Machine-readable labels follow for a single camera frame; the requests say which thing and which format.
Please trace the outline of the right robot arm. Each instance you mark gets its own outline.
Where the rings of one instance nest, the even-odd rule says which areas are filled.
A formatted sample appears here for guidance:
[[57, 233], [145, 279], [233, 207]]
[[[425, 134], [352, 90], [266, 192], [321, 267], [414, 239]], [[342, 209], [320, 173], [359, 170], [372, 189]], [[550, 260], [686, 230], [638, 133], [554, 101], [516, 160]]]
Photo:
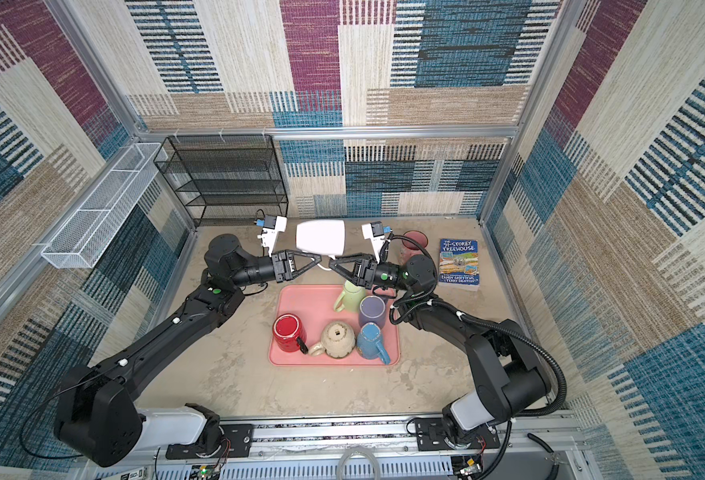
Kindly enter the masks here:
[[484, 426], [550, 415], [566, 403], [566, 375], [554, 356], [517, 322], [480, 319], [442, 300], [429, 256], [415, 255], [398, 265], [378, 262], [372, 254], [349, 255], [330, 260], [330, 269], [356, 286], [403, 292], [391, 307], [393, 321], [435, 334], [467, 356], [474, 388], [442, 413], [451, 444], [469, 444]]

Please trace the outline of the white mug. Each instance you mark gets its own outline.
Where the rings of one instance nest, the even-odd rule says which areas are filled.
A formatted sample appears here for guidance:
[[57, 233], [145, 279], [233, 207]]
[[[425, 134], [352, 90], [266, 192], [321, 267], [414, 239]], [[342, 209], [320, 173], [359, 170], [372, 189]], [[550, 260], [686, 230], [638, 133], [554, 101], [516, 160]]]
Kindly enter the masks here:
[[296, 248], [322, 256], [341, 256], [346, 246], [344, 220], [310, 220], [296, 226]]

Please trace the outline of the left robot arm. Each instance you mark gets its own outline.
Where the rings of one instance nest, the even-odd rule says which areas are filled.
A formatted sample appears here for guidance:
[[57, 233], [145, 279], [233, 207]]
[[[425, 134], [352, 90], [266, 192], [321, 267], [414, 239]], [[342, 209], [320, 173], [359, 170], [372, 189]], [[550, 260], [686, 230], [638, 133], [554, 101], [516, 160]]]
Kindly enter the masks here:
[[134, 450], [178, 446], [194, 456], [222, 451], [220, 417], [198, 404], [176, 409], [138, 410], [146, 386], [200, 338], [224, 325], [254, 284], [290, 281], [320, 264], [296, 267], [298, 250], [254, 256], [234, 234], [210, 242], [200, 285], [163, 322], [124, 350], [88, 367], [66, 372], [54, 414], [57, 440], [100, 467], [113, 466]]

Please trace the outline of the pink ghost pattern mug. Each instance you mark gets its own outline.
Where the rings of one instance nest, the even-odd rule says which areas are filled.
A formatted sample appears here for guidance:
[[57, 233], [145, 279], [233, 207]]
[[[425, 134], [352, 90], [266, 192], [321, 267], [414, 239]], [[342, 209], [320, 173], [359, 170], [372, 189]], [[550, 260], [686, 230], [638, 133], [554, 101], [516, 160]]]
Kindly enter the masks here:
[[413, 256], [422, 254], [423, 249], [427, 249], [429, 238], [422, 231], [410, 230], [404, 236], [411, 238], [411, 241], [401, 241], [400, 264], [407, 263]]

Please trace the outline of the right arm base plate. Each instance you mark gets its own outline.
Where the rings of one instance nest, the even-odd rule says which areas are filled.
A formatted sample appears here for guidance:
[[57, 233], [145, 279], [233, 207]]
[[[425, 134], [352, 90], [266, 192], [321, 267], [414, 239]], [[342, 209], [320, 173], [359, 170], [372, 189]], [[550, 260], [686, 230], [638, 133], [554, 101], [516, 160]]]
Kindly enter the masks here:
[[498, 449], [501, 440], [497, 430], [488, 425], [450, 437], [442, 418], [414, 417], [407, 421], [406, 432], [416, 438], [419, 451]]

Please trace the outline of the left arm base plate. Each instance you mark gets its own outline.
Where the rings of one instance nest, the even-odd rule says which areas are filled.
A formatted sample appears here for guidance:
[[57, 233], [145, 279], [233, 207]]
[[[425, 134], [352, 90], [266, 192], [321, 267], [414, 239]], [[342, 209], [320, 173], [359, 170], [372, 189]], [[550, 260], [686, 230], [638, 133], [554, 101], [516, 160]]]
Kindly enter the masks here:
[[192, 444], [172, 444], [166, 448], [166, 460], [224, 460], [246, 458], [252, 446], [252, 424], [218, 424], [206, 426]]

